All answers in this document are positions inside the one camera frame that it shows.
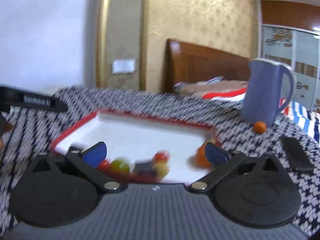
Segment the person left hand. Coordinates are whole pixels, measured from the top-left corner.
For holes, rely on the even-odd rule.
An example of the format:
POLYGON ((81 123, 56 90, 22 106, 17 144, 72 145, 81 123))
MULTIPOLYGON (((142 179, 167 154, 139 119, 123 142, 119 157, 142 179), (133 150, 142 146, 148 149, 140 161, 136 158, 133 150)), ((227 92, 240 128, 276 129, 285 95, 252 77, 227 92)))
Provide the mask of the person left hand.
POLYGON ((2 150, 4 147, 4 142, 2 139, 3 134, 12 131, 15 126, 7 121, 7 119, 1 115, 0 116, 0 149, 2 150))

